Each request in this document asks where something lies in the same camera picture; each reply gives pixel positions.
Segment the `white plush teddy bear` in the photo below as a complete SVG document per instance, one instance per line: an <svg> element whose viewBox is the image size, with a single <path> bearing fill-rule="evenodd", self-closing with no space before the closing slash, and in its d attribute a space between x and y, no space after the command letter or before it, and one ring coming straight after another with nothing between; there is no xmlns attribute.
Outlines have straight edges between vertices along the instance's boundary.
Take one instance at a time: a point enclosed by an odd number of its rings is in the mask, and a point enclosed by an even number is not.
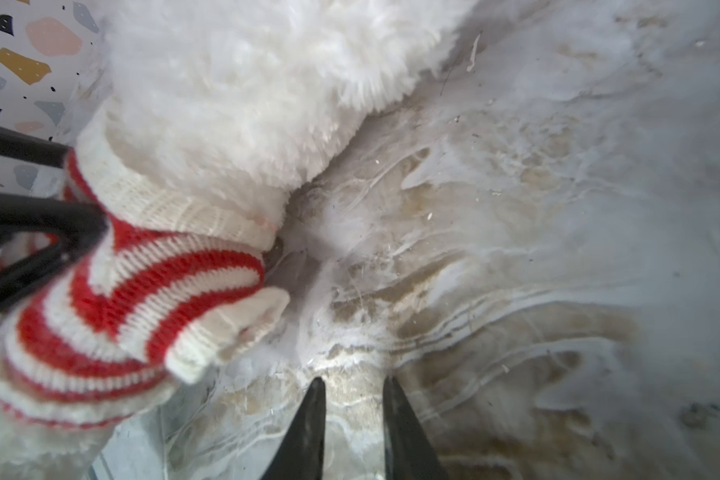
<svg viewBox="0 0 720 480"><path fill-rule="evenodd" d="M108 1L112 91L77 142L160 191L280 222L453 48L471 1Z"/></svg>

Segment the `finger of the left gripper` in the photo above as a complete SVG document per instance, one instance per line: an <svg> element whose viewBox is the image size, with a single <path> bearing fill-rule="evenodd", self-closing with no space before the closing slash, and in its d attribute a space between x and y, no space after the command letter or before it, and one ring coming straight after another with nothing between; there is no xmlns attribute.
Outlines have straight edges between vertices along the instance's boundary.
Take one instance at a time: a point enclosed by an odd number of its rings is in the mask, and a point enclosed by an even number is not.
<svg viewBox="0 0 720 480"><path fill-rule="evenodd" d="M0 194L0 313L34 294L103 238L107 217L85 203Z"/></svg>
<svg viewBox="0 0 720 480"><path fill-rule="evenodd" d="M62 169L70 150L64 144L0 127L0 157Z"/></svg>

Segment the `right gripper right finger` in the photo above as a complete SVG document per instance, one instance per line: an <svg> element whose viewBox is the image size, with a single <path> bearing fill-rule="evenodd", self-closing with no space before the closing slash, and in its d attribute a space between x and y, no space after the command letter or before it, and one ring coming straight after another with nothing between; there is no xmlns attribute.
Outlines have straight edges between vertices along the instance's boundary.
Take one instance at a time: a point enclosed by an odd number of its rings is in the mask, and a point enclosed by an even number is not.
<svg viewBox="0 0 720 480"><path fill-rule="evenodd" d="M384 380L382 406L386 478L447 480L445 468L394 376Z"/></svg>

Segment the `red white striped knit sweater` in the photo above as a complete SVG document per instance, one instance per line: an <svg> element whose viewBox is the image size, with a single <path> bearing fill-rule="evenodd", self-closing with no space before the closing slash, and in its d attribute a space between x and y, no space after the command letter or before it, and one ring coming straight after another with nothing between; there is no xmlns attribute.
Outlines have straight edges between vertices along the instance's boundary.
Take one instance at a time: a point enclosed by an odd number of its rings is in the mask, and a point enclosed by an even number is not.
<svg viewBox="0 0 720 480"><path fill-rule="evenodd" d="M264 283L276 228L130 170L104 112L66 158L65 199L104 238L0 319L0 406L59 429L117 424L265 336L289 296Z"/></svg>

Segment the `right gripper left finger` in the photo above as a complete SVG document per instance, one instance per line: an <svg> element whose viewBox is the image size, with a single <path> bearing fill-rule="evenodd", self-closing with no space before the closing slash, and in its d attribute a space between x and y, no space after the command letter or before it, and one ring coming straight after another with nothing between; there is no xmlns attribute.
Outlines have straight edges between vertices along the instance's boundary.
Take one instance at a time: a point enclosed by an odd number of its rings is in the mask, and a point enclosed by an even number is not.
<svg viewBox="0 0 720 480"><path fill-rule="evenodd" d="M325 423L326 386L316 377L261 480L321 480Z"/></svg>

